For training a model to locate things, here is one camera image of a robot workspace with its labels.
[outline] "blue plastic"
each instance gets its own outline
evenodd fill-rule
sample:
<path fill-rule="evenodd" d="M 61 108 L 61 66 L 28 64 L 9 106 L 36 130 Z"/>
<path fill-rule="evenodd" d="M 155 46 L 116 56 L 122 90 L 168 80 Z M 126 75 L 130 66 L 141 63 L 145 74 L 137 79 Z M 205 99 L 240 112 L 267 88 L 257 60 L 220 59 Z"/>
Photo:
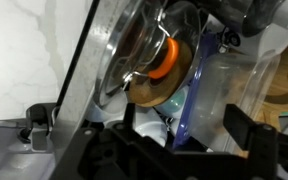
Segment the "blue plastic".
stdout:
<path fill-rule="evenodd" d="M 188 91 L 183 113 L 173 142 L 174 149 L 177 148 L 178 146 L 184 145 L 190 137 L 190 135 L 188 134 L 188 126 L 187 126 L 188 119 L 192 111 L 192 104 L 194 104 L 193 101 L 196 99 L 196 94 L 199 88 L 199 80 L 201 77 L 203 66 L 209 56 L 218 53 L 218 44 L 219 44 L 218 38 L 215 33 L 207 32 L 204 35 L 202 35 L 199 47 L 201 53 L 201 61 L 191 81 L 191 86 Z"/>

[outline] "screw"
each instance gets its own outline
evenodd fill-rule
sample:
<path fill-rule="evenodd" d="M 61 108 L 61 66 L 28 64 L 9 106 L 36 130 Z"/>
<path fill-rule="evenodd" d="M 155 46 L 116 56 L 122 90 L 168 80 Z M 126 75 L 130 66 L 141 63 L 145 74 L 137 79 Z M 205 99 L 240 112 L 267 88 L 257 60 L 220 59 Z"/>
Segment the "screw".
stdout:
<path fill-rule="evenodd" d="M 237 44 L 237 39 L 236 38 L 232 38 L 231 41 L 232 41 L 232 44 Z"/>
<path fill-rule="evenodd" d="M 86 131 L 84 131 L 84 134 L 85 134 L 85 135 L 91 135 L 91 134 L 92 134 L 92 131 L 91 131 L 91 130 L 86 130 Z"/>
<path fill-rule="evenodd" d="M 190 176 L 190 177 L 187 177 L 186 180 L 197 180 L 197 178 L 194 176 Z"/>
<path fill-rule="evenodd" d="M 270 130 L 273 129 L 271 126 L 269 126 L 269 125 L 267 125 L 267 124 L 264 124 L 264 125 L 263 125 L 263 128 L 264 128 L 265 130 L 268 130 L 268 131 L 270 131 Z"/>

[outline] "clear plastic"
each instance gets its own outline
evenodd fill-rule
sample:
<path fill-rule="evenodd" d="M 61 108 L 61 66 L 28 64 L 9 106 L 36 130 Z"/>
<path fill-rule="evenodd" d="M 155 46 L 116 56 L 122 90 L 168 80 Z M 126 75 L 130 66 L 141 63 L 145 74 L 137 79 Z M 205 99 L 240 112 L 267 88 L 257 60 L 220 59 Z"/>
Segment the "clear plastic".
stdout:
<path fill-rule="evenodd" d="M 104 106 L 147 55 L 158 51 L 162 31 L 157 29 L 159 1 L 130 1 L 121 14 L 103 53 L 94 101 Z"/>
<path fill-rule="evenodd" d="M 199 51 L 201 54 L 201 62 L 195 72 L 195 75 L 191 81 L 191 85 L 188 91 L 188 95 L 181 114 L 180 123 L 177 129 L 177 133 L 173 142 L 173 148 L 184 145 L 189 139 L 188 134 L 188 118 L 193 110 L 194 100 L 196 99 L 196 93 L 199 89 L 199 81 L 203 71 L 203 66 L 207 58 L 218 52 L 218 41 L 217 35 L 214 33 L 207 32 L 201 37 Z"/>
<path fill-rule="evenodd" d="M 200 10 L 188 1 L 179 1 L 165 11 L 163 24 L 174 39 L 186 42 L 194 53 L 193 61 L 179 88 L 186 86 L 193 78 L 200 63 L 200 37 L 203 24 Z"/>
<path fill-rule="evenodd" d="M 155 109 L 164 116 L 180 119 L 188 94 L 188 89 L 188 86 L 184 86 L 182 89 L 174 93 L 173 96 L 163 104 L 155 106 Z"/>
<path fill-rule="evenodd" d="M 272 52 L 260 59 L 241 54 L 211 56 L 191 105 L 189 134 L 214 151 L 238 153 L 238 146 L 223 126 L 225 106 L 236 104 L 255 119 L 279 60 Z"/>
<path fill-rule="evenodd" d="M 235 32 L 251 37 L 273 20 L 283 0 L 201 0 L 201 6 Z"/>

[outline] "white marble wall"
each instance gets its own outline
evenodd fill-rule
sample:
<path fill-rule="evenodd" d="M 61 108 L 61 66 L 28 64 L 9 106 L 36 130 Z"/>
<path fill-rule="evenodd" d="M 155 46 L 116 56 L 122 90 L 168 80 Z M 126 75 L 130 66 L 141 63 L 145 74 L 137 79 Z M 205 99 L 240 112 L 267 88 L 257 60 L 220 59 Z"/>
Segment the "white marble wall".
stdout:
<path fill-rule="evenodd" d="M 55 102 L 92 0 L 0 0 L 0 120 Z"/>

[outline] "wooden surface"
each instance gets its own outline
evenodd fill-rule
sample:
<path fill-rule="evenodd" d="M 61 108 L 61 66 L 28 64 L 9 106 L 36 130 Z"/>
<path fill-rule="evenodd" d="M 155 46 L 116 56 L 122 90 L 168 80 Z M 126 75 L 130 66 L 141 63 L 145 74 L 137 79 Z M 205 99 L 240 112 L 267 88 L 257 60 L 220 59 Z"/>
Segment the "wooden surface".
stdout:
<path fill-rule="evenodd" d="M 280 65 L 257 120 L 280 129 L 278 117 L 281 112 L 288 112 L 288 48 L 281 55 Z"/>

